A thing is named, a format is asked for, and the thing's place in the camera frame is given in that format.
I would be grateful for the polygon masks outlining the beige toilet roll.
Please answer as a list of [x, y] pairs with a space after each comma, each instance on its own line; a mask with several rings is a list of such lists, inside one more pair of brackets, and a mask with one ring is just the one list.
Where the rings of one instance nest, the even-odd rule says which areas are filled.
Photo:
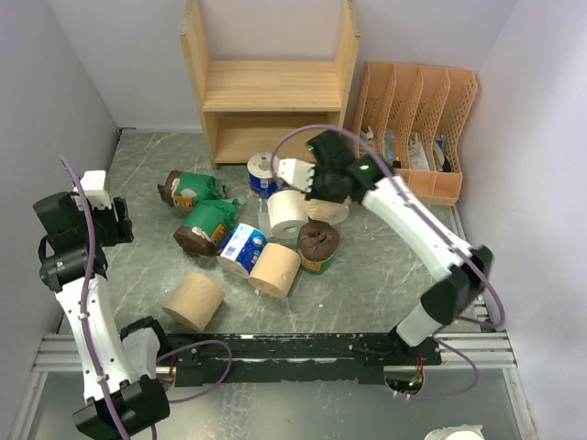
[[311, 199], [304, 201], [304, 207], [309, 219], [322, 221], [332, 226], [342, 223], [349, 216], [349, 207], [344, 203]]

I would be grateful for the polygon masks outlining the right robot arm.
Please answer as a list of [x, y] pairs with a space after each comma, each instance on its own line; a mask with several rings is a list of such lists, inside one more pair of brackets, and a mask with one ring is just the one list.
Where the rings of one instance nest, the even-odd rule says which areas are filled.
[[336, 203], [349, 198], [359, 203], [398, 234], [435, 281], [391, 332], [391, 358], [409, 364], [419, 356], [425, 339], [460, 318], [481, 294], [480, 277], [489, 275], [493, 253], [454, 235], [389, 166], [381, 168], [368, 155], [355, 157], [340, 134], [328, 130], [306, 145], [316, 159], [307, 196]]

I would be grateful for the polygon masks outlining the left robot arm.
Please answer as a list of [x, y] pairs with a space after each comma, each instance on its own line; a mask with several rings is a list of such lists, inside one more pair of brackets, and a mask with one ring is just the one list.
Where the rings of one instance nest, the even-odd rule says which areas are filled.
[[102, 193], [84, 203], [77, 192], [58, 192], [33, 209], [46, 231], [39, 276], [61, 305], [82, 362], [84, 406], [74, 424], [92, 439], [129, 439], [170, 414], [156, 366], [172, 344], [151, 316], [123, 329], [114, 322], [103, 249], [134, 239], [126, 201]]

